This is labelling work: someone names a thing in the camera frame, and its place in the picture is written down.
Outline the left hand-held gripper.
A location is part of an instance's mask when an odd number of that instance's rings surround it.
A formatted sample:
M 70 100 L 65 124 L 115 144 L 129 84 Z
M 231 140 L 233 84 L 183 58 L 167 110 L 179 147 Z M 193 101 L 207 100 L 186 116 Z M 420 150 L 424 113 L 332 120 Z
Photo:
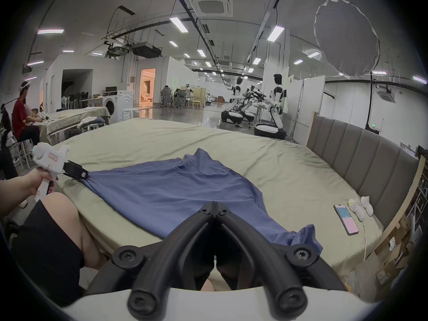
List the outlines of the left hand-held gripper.
M 71 147 L 67 144 L 61 145 L 59 149 L 54 148 L 49 143 L 39 142 L 32 149 L 35 164 L 48 171 L 51 179 L 43 179 L 39 185 L 35 200 L 43 199 L 51 187 L 51 182 L 56 180 L 58 175 L 67 175 L 75 180 L 87 180 L 88 171 L 80 164 L 67 159 L 67 154 Z

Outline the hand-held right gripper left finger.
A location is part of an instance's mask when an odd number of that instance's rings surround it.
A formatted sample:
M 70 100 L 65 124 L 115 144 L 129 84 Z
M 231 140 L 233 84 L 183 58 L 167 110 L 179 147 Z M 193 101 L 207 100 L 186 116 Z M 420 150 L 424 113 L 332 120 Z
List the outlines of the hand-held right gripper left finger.
M 85 297 L 130 289 L 126 302 L 134 318 L 163 318 L 173 287 L 197 290 L 214 267 L 214 250 L 196 255 L 199 242 L 207 242 L 216 221 L 217 202 L 207 202 L 180 223 L 166 238 L 142 247 L 125 245 L 116 249 L 101 269 Z

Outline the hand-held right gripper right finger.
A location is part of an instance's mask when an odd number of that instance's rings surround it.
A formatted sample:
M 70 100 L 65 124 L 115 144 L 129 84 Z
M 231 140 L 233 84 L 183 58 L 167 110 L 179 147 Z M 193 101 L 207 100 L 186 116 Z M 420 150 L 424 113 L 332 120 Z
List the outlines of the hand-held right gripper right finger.
M 218 271 L 232 290 L 262 286 L 273 317 L 298 317 L 308 307 L 304 286 L 347 292 L 334 270 L 305 243 L 270 243 L 221 202 L 214 202 Z

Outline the person's left hand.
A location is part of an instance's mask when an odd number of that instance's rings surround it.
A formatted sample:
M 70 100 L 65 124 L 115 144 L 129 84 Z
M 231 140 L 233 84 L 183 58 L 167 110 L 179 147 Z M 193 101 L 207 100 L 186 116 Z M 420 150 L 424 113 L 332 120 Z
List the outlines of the person's left hand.
M 36 195 L 37 190 L 44 180 L 48 182 L 56 180 L 49 171 L 44 168 L 34 168 L 24 176 L 17 177 L 18 190 L 24 199 Z

